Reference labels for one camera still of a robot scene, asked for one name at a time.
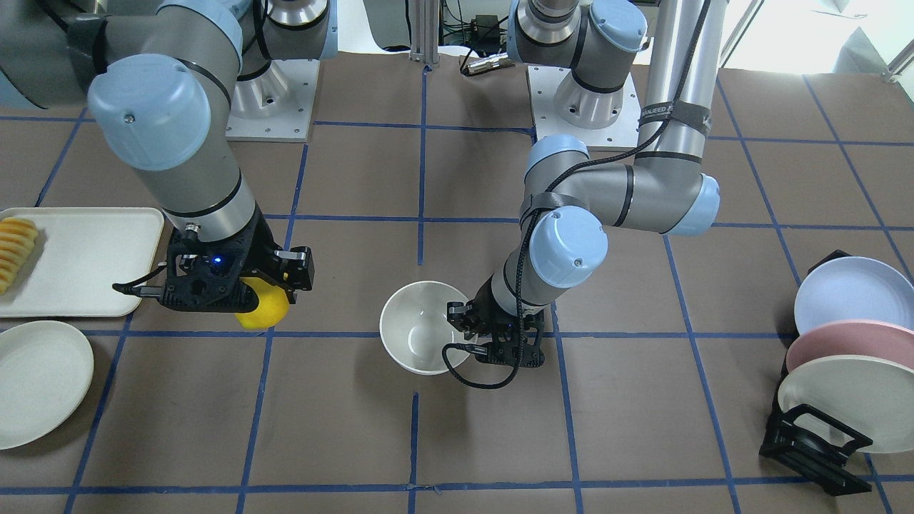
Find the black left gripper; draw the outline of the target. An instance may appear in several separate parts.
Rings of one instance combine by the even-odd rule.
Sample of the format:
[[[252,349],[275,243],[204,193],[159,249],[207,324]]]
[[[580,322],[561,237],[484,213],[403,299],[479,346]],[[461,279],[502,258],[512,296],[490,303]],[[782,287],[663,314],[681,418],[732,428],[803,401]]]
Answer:
[[[543,312],[519,319],[489,301],[455,301],[447,303],[447,321],[464,334],[464,342],[448,343],[447,349],[470,353],[480,363],[538,368],[545,362]]]

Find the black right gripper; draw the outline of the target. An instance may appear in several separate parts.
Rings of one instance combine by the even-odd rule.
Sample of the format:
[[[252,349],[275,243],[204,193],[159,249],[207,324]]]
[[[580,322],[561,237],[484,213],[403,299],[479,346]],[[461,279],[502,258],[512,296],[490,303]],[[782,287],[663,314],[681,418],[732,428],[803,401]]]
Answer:
[[[134,281],[112,284],[112,289],[156,299],[174,311],[249,313],[261,305],[264,295],[243,283],[244,278],[277,286],[291,305],[297,291],[313,288],[311,249],[283,250],[260,211],[232,237],[205,243],[201,234],[200,228],[174,228],[163,263]]]

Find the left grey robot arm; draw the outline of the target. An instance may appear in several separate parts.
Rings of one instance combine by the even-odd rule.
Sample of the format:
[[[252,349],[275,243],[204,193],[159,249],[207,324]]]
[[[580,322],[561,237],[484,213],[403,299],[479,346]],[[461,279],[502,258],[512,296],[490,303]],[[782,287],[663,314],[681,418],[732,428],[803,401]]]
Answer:
[[[593,159],[571,134],[543,136],[523,176],[522,241],[447,319],[466,342],[444,347],[480,363],[536,368],[544,310],[603,263],[607,227],[695,236],[717,218],[717,180],[702,170],[721,46],[725,1],[663,1],[654,32],[636,146]],[[624,104],[624,85],[648,23],[630,1],[515,1],[507,53],[529,65],[568,69],[559,113],[577,126],[607,126]]]

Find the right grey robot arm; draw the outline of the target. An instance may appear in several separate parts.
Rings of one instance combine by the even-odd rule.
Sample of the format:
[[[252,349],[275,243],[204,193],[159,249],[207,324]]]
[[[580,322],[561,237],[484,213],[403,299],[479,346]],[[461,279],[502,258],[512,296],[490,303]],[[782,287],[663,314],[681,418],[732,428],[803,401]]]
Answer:
[[[336,1],[156,1],[114,14],[2,3],[2,104],[87,106],[174,228],[160,286],[112,284],[176,311],[249,313],[313,287],[311,249],[283,250],[226,140],[236,85],[275,61],[332,58]]]

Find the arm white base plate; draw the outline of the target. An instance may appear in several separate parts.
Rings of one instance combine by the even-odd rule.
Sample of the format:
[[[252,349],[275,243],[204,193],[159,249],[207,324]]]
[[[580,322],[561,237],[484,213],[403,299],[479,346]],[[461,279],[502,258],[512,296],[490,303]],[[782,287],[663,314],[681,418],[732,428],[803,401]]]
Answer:
[[[559,133],[570,134],[592,151],[627,151],[637,146],[641,104],[633,77],[626,77],[626,83],[621,90],[621,107],[617,109],[617,115],[610,126],[581,128],[561,118],[553,100],[559,85],[568,75],[568,69],[528,66],[530,105],[536,136],[543,138]]]
[[[316,104],[320,61],[272,61],[235,85],[226,139],[306,143]]]

